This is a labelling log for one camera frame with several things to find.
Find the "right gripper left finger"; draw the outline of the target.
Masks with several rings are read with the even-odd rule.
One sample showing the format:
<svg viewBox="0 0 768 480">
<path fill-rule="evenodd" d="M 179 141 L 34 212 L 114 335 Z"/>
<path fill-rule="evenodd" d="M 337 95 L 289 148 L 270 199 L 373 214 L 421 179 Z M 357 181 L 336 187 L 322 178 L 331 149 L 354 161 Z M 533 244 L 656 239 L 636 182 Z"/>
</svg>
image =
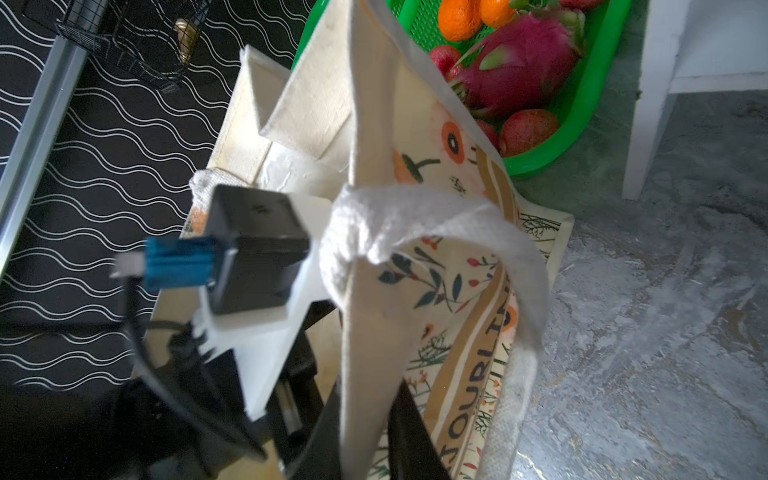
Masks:
<svg viewBox="0 0 768 480">
<path fill-rule="evenodd" d="M 340 480 L 340 378 L 337 378 L 301 455 L 287 469 L 292 480 Z"/>
</svg>

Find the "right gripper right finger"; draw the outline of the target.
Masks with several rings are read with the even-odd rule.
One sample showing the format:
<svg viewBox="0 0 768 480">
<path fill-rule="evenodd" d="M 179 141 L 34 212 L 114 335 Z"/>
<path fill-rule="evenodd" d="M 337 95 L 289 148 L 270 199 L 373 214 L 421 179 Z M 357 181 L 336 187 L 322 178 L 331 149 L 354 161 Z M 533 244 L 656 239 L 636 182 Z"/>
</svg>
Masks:
<svg viewBox="0 0 768 480">
<path fill-rule="evenodd" d="M 388 415 L 387 440 L 392 480 L 451 479 L 405 381 L 401 382 Z"/>
</svg>

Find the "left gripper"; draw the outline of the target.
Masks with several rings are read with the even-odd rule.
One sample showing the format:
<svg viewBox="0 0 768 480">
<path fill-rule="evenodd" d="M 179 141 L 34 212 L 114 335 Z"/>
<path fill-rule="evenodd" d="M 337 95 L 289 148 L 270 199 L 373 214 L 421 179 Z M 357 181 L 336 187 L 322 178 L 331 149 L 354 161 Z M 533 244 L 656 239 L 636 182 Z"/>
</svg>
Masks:
<svg viewBox="0 0 768 480">
<path fill-rule="evenodd" d="M 217 479 L 235 462 L 267 459 L 272 442 L 287 469 L 305 448 L 326 400 L 305 334 L 296 338 L 267 412 L 251 421 L 231 354 L 207 360 L 187 326 L 171 332 L 170 360 L 153 364 L 135 307 L 123 325 L 143 373 L 98 397 L 5 389 L 1 475 L 5 479 Z"/>
</svg>

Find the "cream canvas tote bag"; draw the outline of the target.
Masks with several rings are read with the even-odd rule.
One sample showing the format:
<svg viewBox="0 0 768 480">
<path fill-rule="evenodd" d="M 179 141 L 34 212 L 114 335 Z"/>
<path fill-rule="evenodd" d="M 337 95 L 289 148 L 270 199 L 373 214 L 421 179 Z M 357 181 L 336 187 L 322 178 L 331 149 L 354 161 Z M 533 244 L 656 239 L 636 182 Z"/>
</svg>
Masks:
<svg viewBox="0 0 768 480">
<path fill-rule="evenodd" d="M 378 1 L 332 1 L 295 66 L 252 47 L 181 237 L 218 185 L 331 201 L 319 266 L 340 323 L 341 479 L 390 478 L 405 381 L 451 479 L 506 479 L 550 281 L 488 138 Z"/>
</svg>

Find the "red apple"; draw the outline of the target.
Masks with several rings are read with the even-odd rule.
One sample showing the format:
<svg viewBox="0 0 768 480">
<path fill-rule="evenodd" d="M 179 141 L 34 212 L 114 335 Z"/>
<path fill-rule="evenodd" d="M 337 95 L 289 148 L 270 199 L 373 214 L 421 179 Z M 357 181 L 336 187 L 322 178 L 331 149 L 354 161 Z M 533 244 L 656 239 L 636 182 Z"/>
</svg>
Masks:
<svg viewBox="0 0 768 480">
<path fill-rule="evenodd" d="M 547 110 L 516 112 L 501 128 L 500 155 L 513 157 L 525 153 L 549 139 L 559 128 L 557 117 Z"/>
</svg>

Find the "right green basket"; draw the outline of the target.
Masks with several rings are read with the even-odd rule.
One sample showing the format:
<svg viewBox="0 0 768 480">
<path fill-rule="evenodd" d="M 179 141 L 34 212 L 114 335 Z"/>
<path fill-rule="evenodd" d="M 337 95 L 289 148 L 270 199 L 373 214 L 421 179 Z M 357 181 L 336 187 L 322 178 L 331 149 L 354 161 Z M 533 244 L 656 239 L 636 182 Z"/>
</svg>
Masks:
<svg viewBox="0 0 768 480">
<path fill-rule="evenodd" d="M 552 165 L 592 119 L 628 1 L 388 1 L 481 128 L 507 175 Z"/>
</svg>

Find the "pink dragon fruit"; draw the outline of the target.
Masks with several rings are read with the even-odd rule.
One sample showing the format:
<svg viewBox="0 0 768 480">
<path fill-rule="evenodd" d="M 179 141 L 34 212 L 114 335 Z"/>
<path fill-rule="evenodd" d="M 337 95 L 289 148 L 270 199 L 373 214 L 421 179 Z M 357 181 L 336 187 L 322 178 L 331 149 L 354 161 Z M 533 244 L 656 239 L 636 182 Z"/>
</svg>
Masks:
<svg viewBox="0 0 768 480">
<path fill-rule="evenodd" d="M 488 35 L 474 58 L 448 85 L 473 116 L 507 118 L 546 105 L 585 54 L 585 15 L 540 9 Z"/>
</svg>

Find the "orange fruit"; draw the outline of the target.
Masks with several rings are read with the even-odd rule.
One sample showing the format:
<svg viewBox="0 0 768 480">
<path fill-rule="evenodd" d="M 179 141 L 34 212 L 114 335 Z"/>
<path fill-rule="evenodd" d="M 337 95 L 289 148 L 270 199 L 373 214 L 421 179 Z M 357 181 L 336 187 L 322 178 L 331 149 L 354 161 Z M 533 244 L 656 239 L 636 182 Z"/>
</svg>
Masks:
<svg viewBox="0 0 768 480">
<path fill-rule="evenodd" d="M 483 26 L 479 0 L 443 0 L 438 10 L 438 28 L 449 42 L 470 39 Z"/>
</svg>

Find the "white two-tier shelf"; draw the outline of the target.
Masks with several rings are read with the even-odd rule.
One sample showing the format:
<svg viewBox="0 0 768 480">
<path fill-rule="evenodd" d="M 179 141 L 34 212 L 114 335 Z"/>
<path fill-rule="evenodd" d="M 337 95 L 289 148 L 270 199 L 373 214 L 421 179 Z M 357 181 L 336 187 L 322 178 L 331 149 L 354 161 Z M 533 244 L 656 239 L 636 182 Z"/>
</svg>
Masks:
<svg viewBox="0 0 768 480">
<path fill-rule="evenodd" d="M 765 1 L 651 1 L 622 186 L 639 198 L 679 95 L 767 88 Z"/>
</svg>

